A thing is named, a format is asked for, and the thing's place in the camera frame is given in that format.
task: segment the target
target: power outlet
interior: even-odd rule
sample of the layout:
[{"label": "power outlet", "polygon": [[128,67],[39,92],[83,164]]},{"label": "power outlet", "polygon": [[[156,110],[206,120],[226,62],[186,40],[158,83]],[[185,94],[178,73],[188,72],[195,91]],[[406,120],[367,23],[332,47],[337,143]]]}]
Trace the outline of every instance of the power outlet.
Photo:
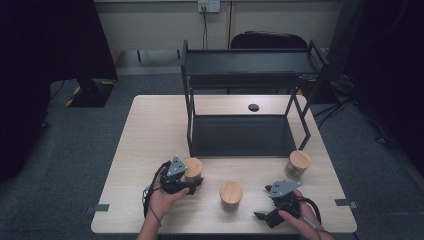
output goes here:
[{"label": "power outlet", "polygon": [[221,2],[219,0],[209,1],[209,12],[219,12],[221,10]]},{"label": "power outlet", "polygon": [[198,0],[197,11],[207,13],[217,13],[221,10],[221,2],[219,0]]}]

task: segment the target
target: black curtain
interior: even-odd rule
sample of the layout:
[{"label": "black curtain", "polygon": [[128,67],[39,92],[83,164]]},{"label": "black curtain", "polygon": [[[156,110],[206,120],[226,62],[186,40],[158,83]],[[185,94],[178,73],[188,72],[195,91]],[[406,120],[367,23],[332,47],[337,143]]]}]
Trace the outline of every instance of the black curtain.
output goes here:
[{"label": "black curtain", "polygon": [[366,1],[345,68],[422,174],[423,13],[421,0]]},{"label": "black curtain", "polygon": [[117,80],[93,1],[0,1],[0,179],[36,140],[58,80]]}]

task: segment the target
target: wooden table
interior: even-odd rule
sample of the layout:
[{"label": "wooden table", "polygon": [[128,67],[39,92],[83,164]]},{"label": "wooden table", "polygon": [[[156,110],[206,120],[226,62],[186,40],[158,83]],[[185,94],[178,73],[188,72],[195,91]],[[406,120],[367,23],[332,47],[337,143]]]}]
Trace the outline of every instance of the wooden table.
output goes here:
[{"label": "wooden table", "polygon": [[[281,113],[289,96],[282,95],[198,95],[196,110],[206,114],[255,114],[247,106],[256,103],[259,114]],[[299,97],[301,105],[306,100]],[[292,106],[289,123],[296,144],[304,132]],[[349,206],[337,206],[335,199],[345,199],[315,121],[310,112],[306,120],[311,139],[304,151],[312,165],[300,180],[304,196],[319,207],[323,226],[330,232],[351,233],[356,222]],[[142,196],[159,166],[174,155],[189,157],[187,112],[183,95],[137,96],[128,115],[121,140],[103,189],[99,204],[109,204],[107,212],[96,212],[92,230],[96,233],[138,233],[143,221]],[[270,229],[253,212],[274,209],[265,185],[289,179],[284,174],[287,158],[278,157],[203,157],[204,182],[193,196],[177,202],[162,221],[163,234],[291,234],[288,223]],[[219,189],[226,181],[236,181],[243,188],[243,198],[236,212],[221,209]]]}]

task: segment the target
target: black metal shelf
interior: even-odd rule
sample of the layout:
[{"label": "black metal shelf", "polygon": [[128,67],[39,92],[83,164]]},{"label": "black metal shelf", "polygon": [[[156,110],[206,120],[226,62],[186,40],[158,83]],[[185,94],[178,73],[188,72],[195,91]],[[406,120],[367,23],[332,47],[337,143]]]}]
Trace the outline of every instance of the black metal shelf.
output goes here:
[{"label": "black metal shelf", "polygon": [[[181,73],[187,105],[187,141],[191,156],[284,156],[303,149],[310,138],[305,122],[309,102],[302,109],[296,92],[303,74],[319,75],[328,62],[311,41],[307,49],[191,50],[184,41]],[[291,95],[282,114],[199,115],[195,110],[196,90],[222,88],[289,89]],[[294,102],[305,131],[299,148],[287,120]]]}]

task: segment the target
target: chair back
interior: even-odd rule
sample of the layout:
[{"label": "chair back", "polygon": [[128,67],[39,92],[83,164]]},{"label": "chair back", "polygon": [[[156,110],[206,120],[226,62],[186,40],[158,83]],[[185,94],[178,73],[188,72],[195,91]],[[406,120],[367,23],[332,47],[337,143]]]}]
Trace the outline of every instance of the chair back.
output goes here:
[{"label": "chair back", "polygon": [[238,34],[231,40],[232,49],[296,49],[307,48],[307,43],[294,34],[248,31]]}]

